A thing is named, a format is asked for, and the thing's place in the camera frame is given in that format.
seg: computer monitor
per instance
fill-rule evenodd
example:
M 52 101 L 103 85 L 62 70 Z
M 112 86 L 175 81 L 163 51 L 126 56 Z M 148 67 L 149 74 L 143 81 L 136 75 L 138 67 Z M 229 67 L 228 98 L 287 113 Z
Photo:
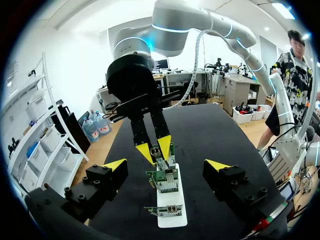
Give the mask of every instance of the computer monitor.
M 168 68 L 169 68 L 169 65 L 168 65 L 167 59 L 154 61 L 153 71 L 160 70 L 160 69 L 168 69 Z

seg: black table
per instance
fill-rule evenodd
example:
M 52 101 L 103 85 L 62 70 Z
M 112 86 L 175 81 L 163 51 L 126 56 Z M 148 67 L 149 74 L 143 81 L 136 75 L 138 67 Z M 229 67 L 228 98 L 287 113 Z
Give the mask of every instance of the black table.
M 283 202 L 276 184 L 243 131 L 216 104 L 178 107 L 164 111 L 175 159 L 180 165 L 188 225 L 159 228 L 157 217 L 144 207 L 157 206 L 157 193 L 145 171 L 152 165 L 135 148 L 130 121 L 126 119 L 105 163 L 126 158 L 129 176 L 112 202 L 106 202 L 89 225 L 121 239 L 238 239 L 244 227 L 225 202 L 219 202 L 202 177 L 205 159 L 238 164 L 252 181 L 268 188 L 270 213 Z M 156 136 L 149 114 L 144 122 L 152 143 Z

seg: circuit board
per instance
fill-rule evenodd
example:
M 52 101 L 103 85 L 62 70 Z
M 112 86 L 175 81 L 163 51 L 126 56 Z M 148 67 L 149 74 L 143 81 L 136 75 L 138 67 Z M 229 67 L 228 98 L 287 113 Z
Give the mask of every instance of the circuit board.
M 174 193 L 179 191 L 178 170 L 166 169 L 160 171 L 146 171 L 149 183 L 160 193 Z
M 183 205 L 145 207 L 152 215 L 160 218 L 171 218 L 182 216 Z
M 157 166 L 160 170 L 176 168 L 175 144 L 173 142 L 170 143 L 170 152 L 167 161 L 163 159 L 158 145 L 152 145 L 150 153 L 152 156 L 154 156 Z

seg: white storage box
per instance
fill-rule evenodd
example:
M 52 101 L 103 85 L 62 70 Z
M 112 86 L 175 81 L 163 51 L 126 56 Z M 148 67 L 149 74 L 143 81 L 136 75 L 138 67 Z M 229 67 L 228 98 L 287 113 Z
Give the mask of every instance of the white storage box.
M 38 183 L 37 175 L 32 171 L 28 164 L 25 165 L 19 183 L 28 191 L 34 190 Z
M 54 163 L 59 168 L 71 172 L 76 164 L 76 159 L 71 152 L 70 147 L 62 147 L 54 158 Z
M 236 107 L 234 106 L 233 107 L 233 120 L 235 120 L 235 122 L 237 124 L 247 124 L 247 123 L 250 123 L 251 121 L 251 118 L 254 114 L 251 113 L 251 114 L 240 114 L 237 110 L 236 110 Z
M 251 89 L 249 90 L 249 94 L 252 96 L 253 99 L 257 98 L 257 93 Z
M 264 107 L 265 113 L 263 115 L 263 118 L 267 119 L 269 117 L 270 113 L 271 113 L 272 106 L 269 106 L 267 104 L 261 104 L 260 106 Z
M 252 107 L 252 109 L 256 109 L 258 108 L 258 106 L 263 107 L 262 105 L 251 105 L 249 104 L 248 106 Z M 265 115 L 266 111 L 254 111 L 253 112 L 253 116 L 252 116 L 252 120 L 261 120 L 263 118 L 263 116 Z
M 44 92 L 36 92 L 29 100 L 26 114 L 35 123 L 48 111 Z
M 32 151 L 30 157 L 28 158 L 28 162 L 32 163 L 32 165 L 36 169 L 42 172 L 47 161 L 48 161 L 48 156 L 46 152 L 41 147 L 40 142 L 37 142 L 34 150 Z
M 56 129 L 55 124 L 48 126 L 47 129 L 45 135 L 40 137 L 39 141 L 45 151 L 52 153 L 61 141 L 61 135 Z

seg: man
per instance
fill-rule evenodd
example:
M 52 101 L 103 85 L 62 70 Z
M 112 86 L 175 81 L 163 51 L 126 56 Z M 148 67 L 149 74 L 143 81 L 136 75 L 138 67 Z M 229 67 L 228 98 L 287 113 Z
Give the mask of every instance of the man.
M 291 105 L 295 123 L 301 122 L 306 109 L 307 99 L 310 99 L 312 86 L 312 71 L 304 60 L 305 42 L 299 32 L 290 30 L 288 37 L 292 48 L 289 52 L 280 55 L 278 61 L 272 66 L 272 73 L 278 72 L 283 80 L 286 93 Z M 270 141 L 273 135 L 279 136 L 280 124 L 276 106 L 273 107 L 269 117 L 265 121 L 268 126 L 262 134 L 257 150 Z

